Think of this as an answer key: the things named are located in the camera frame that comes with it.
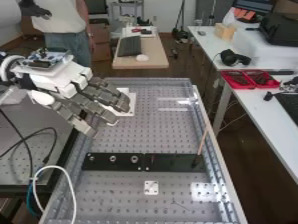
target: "cable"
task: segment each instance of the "cable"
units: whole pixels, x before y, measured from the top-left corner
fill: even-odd
[[[0,159],[7,155],[7,153],[19,145],[22,144],[27,139],[33,138],[34,136],[37,136],[40,132],[46,131],[46,130],[52,130],[54,133],[55,133],[55,142],[54,142],[54,145],[52,145],[52,148],[51,148],[51,151],[48,153],[48,155],[46,156],[44,160],[50,158],[52,152],[54,152],[54,149],[55,149],[55,146],[56,146],[56,142],[58,142],[58,131],[55,130],[55,128],[52,127],[47,127],[47,128],[43,128],[40,129],[39,131],[34,132],[31,135],[29,135],[27,137],[25,137],[25,140],[22,139],[19,142],[17,142],[9,149],[7,151],[0,155]]]
[[[22,141],[23,141],[23,143],[25,143],[25,145],[26,145],[27,152],[29,152],[29,156],[30,156],[30,164],[31,164],[31,174],[30,174],[30,177],[33,177],[33,175],[34,175],[34,160],[33,160],[31,148],[30,148],[30,146],[29,146],[29,144],[27,144],[27,141],[26,141],[26,139],[25,139],[25,136],[22,135],[22,133],[21,133],[21,131],[19,131],[17,125],[13,123],[11,119],[9,118],[7,114],[5,113],[5,111],[3,111],[2,109],[0,109],[0,113],[3,114],[3,117],[7,119],[9,123],[10,123],[11,126],[13,126],[13,128],[15,129],[15,131],[17,131],[18,135],[21,136]]]
[[[204,88],[204,92],[203,92],[203,98],[205,97],[207,95],[207,88],[208,88],[208,83],[209,83],[209,79],[211,79],[211,72],[212,72],[212,65],[213,65],[213,62],[217,58],[217,56],[220,55],[221,53],[219,53],[215,58],[212,59],[212,62],[211,62],[211,67],[209,67],[209,71],[208,71],[208,80],[207,80],[207,84],[205,84],[205,88]]]
[[[229,126],[232,125],[236,121],[239,121],[244,116],[247,115],[247,113],[244,113],[237,119],[235,119],[232,122],[229,122],[224,128],[220,129],[220,132]]]
[[[38,197],[38,193],[37,193],[37,180],[38,180],[38,177],[40,175],[40,173],[47,170],[47,169],[59,169],[64,172],[66,176],[67,176],[67,179],[68,179],[68,184],[70,184],[70,188],[71,188],[71,194],[72,194],[72,199],[74,199],[74,216],[72,216],[72,221],[71,221],[71,224],[75,223],[76,221],[76,216],[78,216],[78,202],[76,202],[76,195],[75,195],[75,191],[74,191],[74,186],[72,186],[72,180],[71,180],[71,177],[70,177],[70,174],[68,174],[68,171],[60,167],[60,166],[46,166],[43,167],[35,174],[35,177],[34,177],[34,195],[35,195],[35,200],[37,200],[37,203],[38,203],[38,206],[40,208],[40,211],[44,212],[44,208],[40,204],[40,200],[39,200],[39,197]]]
[[[227,108],[227,111],[235,106],[235,105],[237,105],[240,102],[235,102],[235,103],[231,103],[231,105],[228,106],[228,108]]]

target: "computer monitor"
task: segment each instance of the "computer monitor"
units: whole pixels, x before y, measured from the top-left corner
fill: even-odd
[[[275,0],[236,0],[233,6],[261,14],[268,14],[273,11],[275,2]]]
[[[108,13],[107,0],[86,0],[86,2],[91,15]]]

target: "small black object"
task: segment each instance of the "small black object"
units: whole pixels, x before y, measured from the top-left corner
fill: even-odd
[[[134,36],[123,38],[119,47],[119,57],[136,56],[142,53],[142,37]]]
[[[184,31],[184,13],[186,13],[186,0],[183,0],[176,26],[172,30],[172,36],[176,40],[188,39],[188,32]],[[182,30],[179,30],[179,23],[182,16],[183,16],[183,23],[182,23]]]
[[[273,99],[273,93],[272,92],[268,92],[267,96],[264,97],[264,100],[265,101],[271,101]]]
[[[178,60],[179,59],[179,52],[175,48],[171,49],[172,51],[172,57]]]
[[[151,30],[142,30],[142,34],[144,34],[144,35],[150,35],[150,34],[152,34],[152,31]]]
[[[296,77],[292,81],[285,82],[284,85],[298,85],[298,77]]]
[[[223,60],[223,63],[228,66],[235,66],[237,63],[249,65],[252,62],[252,58],[244,55],[236,54],[231,49],[221,52],[221,60]]]
[[[144,167],[150,172],[205,172],[203,155],[195,154],[146,154]]]
[[[292,70],[271,71],[271,75],[296,75],[296,72]]]
[[[298,94],[279,93],[276,97],[298,126]]]
[[[148,19],[147,21],[144,21],[140,16],[138,17],[138,24],[139,26],[152,26],[151,20]]]
[[[83,170],[142,171],[144,154],[140,153],[87,153]]]
[[[30,62],[29,65],[37,68],[50,68],[52,64],[48,61],[35,60],[34,62]]]
[[[259,28],[247,28],[245,30],[248,30],[248,31],[257,31]]]

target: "black cable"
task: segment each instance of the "black cable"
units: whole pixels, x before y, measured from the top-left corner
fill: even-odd
[[[5,113],[5,111],[3,111],[2,109],[0,109],[0,113],[2,113],[3,117],[7,119],[9,123],[10,123],[11,126],[13,126],[13,128],[15,129],[15,131],[17,131],[18,135],[21,136],[22,141],[23,141],[23,143],[25,143],[25,145],[26,145],[27,152],[29,152],[29,156],[30,156],[30,164],[31,164],[31,174],[30,174],[31,176],[30,176],[30,177],[33,177],[33,176],[34,176],[34,159],[33,159],[31,148],[30,148],[30,146],[29,146],[29,144],[27,144],[27,141],[26,141],[26,139],[25,139],[25,136],[22,135],[22,133],[21,133],[21,131],[19,131],[17,125],[13,123],[11,119],[9,118],[7,114]]]
[[[46,130],[52,130],[54,131],[54,134],[55,134],[55,141],[54,141],[54,145],[52,145],[52,148],[50,150],[50,153],[48,155],[46,156],[43,162],[47,163],[48,160],[50,160],[50,157],[52,155],[52,152],[54,152],[54,149],[55,149],[55,146],[56,146],[56,143],[58,143],[58,131],[55,130],[55,128],[52,127],[47,127],[47,128],[43,128],[40,129],[39,131],[34,132],[31,135],[26,136],[25,137],[25,140],[22,139],[19,142],[17,142],[9,149],[7,151],[0,155],[0,159],[7,155],[9,152],[11,152],[11,150],[18,147],[23,142],[26,142],[30,138],[35,137],[40,132],[46,131]]]
[[[203,98],[205,97],[207,95],[207,88],[208,88],[208,83],[209,83],[209,79],[211,79],[211,72],[212,72],[212,66],[213,66],[213,62],[217,58],[217,56],[220,55],[221,53],[219,53],[215,58],[212,59],[212,62],[211,62],[211,67],[209,67],[209,71],[208,71],[208,80],[207,80],[207,84],[205,84],[205,88],[204,88],[204,92],[203,92]]]

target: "wooden tabletop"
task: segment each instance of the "wooden tabletop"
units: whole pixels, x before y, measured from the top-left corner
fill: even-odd
[[[170,68],[164,46],[160,37],[142,38],[143,54],[150,57],[148,61],[138,61],[136,56],[119,57],[119,46],[115,55],[114,69],[162,69]]]

